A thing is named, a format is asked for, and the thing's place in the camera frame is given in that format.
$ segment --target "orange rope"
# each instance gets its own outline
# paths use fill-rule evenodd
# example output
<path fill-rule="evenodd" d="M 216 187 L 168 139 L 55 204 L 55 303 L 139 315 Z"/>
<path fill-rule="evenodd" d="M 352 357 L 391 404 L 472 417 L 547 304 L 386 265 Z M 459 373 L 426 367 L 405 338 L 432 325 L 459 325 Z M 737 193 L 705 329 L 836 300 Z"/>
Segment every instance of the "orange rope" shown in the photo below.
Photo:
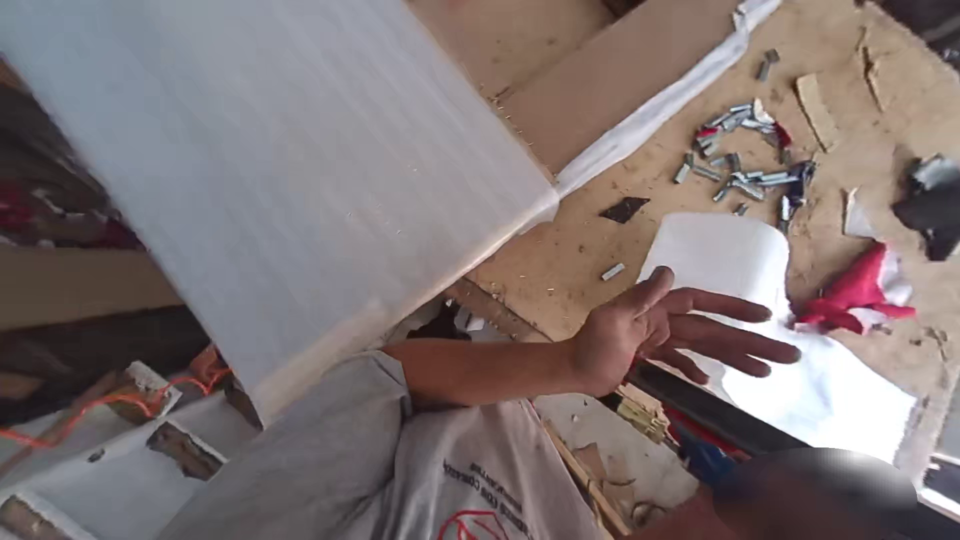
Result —
<path fill-rule="evenodd" d="M 166 396 L 167 390 L 169 390 L 175 384 L 180 384 L 182 382 L 189 382 L 191 384 L 200 386 L 200 389 L 203 390 L 204 395 L 208 396 L 210 394 L 210 390 L 213 389 L 213 386 L 231 371 L 233 370 L 231 370 L 230 368 L 226 368 L 226 369 L 222 369 L 220 371 L 214 372 L 213 376 L 210 377 L 209 384 L 203 384 L 201 381 L 194 379 L 193 377 L 177 377 L 176 379 L 170 380 L 170 382 L 168 382 L 166 386 L 159 389 L 159 391 L 156 394 L 156 398 L 152 400 L 151 405 L 159 405 L 159 403 L 163 401 L 163 397 Z M 60 435 L 57 436 L 57 439 L 54 442 L 48 442 L 42 439 L 34 439 L 29 435 L 24 435 L 23 433 L 19 433 L 14 430 L 5 430 L 5 429 L 0 429 L 0 437 L 10 439 L 12 441 L 16 441 L 22 445 L 29 446 L 32 448 L 44 448 L 44 449 L 54 448 L 58 446 L 61 442 L 63 442 L 70 435 L 70 432 L 73 431 L 73 428 L 77 425 L 78 422 L 80 422 L 80 419 L 84 416 L 84 414 L 86 414 L 87 411 L 89 411 L 91 408 L 97 405 L 105 405 L 105 404 L 110 404 L 114 402 L 124 402 L 131 405 L 136 405 L 143 412 L 143 415 L 146 416 L 147 418 L 156 417 L 156 413 L 150 408 L 150 405 L 145 403 L 138 396 L 131 396 L 128 394 L 110 394 L 108 396 L 104 396 L 102 398 L 93 400 L 92 402 L 84 405 L 84 408 L 80 409 L 80 412 L 78 412 L 76 416 L 70 419 L 70 422 L 67 423 L 67 425 L 63 428 L 63 431 L 60 432 Z"/>

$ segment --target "wood scrap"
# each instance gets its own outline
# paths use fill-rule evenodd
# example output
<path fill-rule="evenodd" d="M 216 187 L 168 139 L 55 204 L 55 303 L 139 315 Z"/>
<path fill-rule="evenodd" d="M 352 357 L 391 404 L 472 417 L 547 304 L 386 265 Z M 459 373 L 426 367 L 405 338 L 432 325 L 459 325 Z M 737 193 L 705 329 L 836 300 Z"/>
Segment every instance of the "wood scrap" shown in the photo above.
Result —
<path fill-rule="evenodd" d="M 600 457 L 600 450 L 597 443 L 590 443 L 583 448 L 571 451 L 587 470 L 587 474 L 593 481 L 603 481 L 607 479 L 607 468 L 603 466 L 603 458 Z"/>
<path fill-rule="evenodd" d="M 173 458 L 189 479 L 210 480 L 223 467 L 221 459 L 169 422 L 160 425 L 147 439 L 147 448 Z"/>
<path fill-rule="evenodd" d="M 543 422 L 543 428 L 546 430 L 547 435 L 550 436 L 550 440 L 553 442 L 553 446 L 557 448 L 557 452 L 560 453 L 560 457 L 564 460 L 567 469 L 573 474 L 574 479 L 587 490 L 587 493 L 597 504 L 597 507 L 600 508 L 606 521 L 616 529 L 618 535 L 627 536 L 630 534 L 632 529 L 623 520 L 620 513 L 616 511 L 616 508 L 607 499 L 607 496 L 603 494 L 597 482 L 590 479 L 584 465 L 573 455 L 570 449 L 566 447 L 565 442 L 557 433 L 557 429 L 553 427 L 553 423 L 546 420 Z"/>
<path fill-rule="evenodd" d="M 797 79 L 797 96 L 800 98 L 800 106 L 804 110 L 806 120 L 820 142 L 820 147 L 824 152 L 832 152 L 840 144 L 840 132 L 824 104 L 816 73 Z"/>

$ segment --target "white fabric scrap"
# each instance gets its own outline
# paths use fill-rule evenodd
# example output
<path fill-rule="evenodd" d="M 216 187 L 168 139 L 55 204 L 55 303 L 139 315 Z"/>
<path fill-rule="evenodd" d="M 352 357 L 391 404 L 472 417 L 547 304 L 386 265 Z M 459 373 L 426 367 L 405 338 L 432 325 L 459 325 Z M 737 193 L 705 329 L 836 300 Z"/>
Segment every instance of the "white fabric scrap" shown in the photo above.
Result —
<path fill-rule="evenodd" d="M 769 307 L 773 317 L 761 324 L 710 316 L 790 343 L 803 352 L 801 360 L 771 364 L 771 375 L 758 379 L 689 353 L 710 375 L 708 389 L 809 445 L 893 463 L 916 400 L 840 342 L 786 327 L 793 316 L 783 279 L 788 260 L 786 239 L 759 220 L 673 213 L 663 218 L 638 280 L 665 265 L 676 274 L 675 287 L 701 288 Z"/>
<path fill-rule="evenodd" d="M 746 0 L 733 13 L 734 31 L 676 83 L 641 105 L 580 153 L 557 175 L 561 198 L 629 157 L 667 120 L 739 61 L 750 44 L 750 32 L 781 0 Z"/>
<path fill-rule="evenodd" d="M 863 206 L 856 202 L 856 191 L 858 189 L 859 187 L 844 189 L 847 204 L 844 208 L 843 234 L 876 239 L 876 229 L 874 229 L 874 223 L 870 220 L 870 215 Z"/>

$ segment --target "fingers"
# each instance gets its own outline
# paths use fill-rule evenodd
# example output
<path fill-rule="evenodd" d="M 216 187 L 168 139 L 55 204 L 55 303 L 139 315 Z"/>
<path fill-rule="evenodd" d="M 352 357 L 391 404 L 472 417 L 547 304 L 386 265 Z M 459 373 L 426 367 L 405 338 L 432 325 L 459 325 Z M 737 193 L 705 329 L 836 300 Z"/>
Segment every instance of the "fingers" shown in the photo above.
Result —
<path fill-rule="evenodd" d="M 651 360 L 658 360 L 677 368 L 681 373 L 686 375 L 688 379 L 697 384 L 707 384 L 710 380 L 710 377 L 697 367 L 697 363 L 693 361 L 693 358 L 672 347 L 660 347 L 647 357 Z"/>
<path fill-rule="evenodd" d="M 645 282 L 637 283 L 610 300 L 609 305 L 628 309 L 634 317 L 646 313 L 663 299 L 673 286 L 673 270 L 658 266 Z"/>
<path fill-rule="evenodd" d="M 771 317 L 770 309 L 746 300 L 694 288 L 679 288 L 663 299 L 662 305 L 671 313 L 705 311 L 726 315 L 747 323 L 762 323 Z"/>
<path fill-rule="evenodd" d="M 793 345 L 729 327 L 703 315 L 674 315 L 670 318 L 670 330 L 668 344 L 676 339 L 686 345 L 673 344 L 675 347 L 690 349 L 721 361 L 724 360 L 720 356 L 729 357 L 734 353 L 758 356 L 782 364 L 791 364 L 800 359 L 800 349 Z"/>
<path fill-rule="evenodd" d="M 692 345 L 690 351 L 703 356 L 709 356 L 715 360 L 720 360 L 731 368 L 742 371 L 747 375 L 754 377 L 766 377 L 770 375 L 770 366 L 752 356 L 744 355 L 738 351 L 720 350 L 713 347 L 702 347 L 700 345 Z"/>

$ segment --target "white plastic scrap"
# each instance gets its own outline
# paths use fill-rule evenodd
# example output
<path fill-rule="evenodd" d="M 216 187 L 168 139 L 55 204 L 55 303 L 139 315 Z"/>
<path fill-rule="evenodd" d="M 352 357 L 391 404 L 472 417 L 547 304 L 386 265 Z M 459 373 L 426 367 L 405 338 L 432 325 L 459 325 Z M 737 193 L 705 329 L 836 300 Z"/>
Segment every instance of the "white plastic scrap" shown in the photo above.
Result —
<path fill-rule="evenodd" d="M 844 189 L 847 204 L 844 209 L 843 234 L 876 239 L 876 229 L 874 229 L 874 224 L 870 220 L 870 215 L 867 213 L 867 210 L 856 203 L 856 199 L 854 198 L 857 189 L 859 189 L 859 187 L 849 190 Z"/>
<path fill-rule="evenodd" d="M 608 281 L 612 280 L 614 276 L 616 276 L 616 275 L 619 274 L 620 272 L 623 272 L 623 269 L 624 269 L 624 268 L 626 268 L 626 266 L 624 266 L 622 262 L 618 262 L 618 263 L 616 264 L 616 266 L 614 266 L 614 267 L 611 268 L 610 270 L 604 272 L 604 273 L 603 273 L 603 276 L 600 276 L 600 279 L 602 279 L 602 280 L 605 281 L 605 282 L 608 282 Z"/>

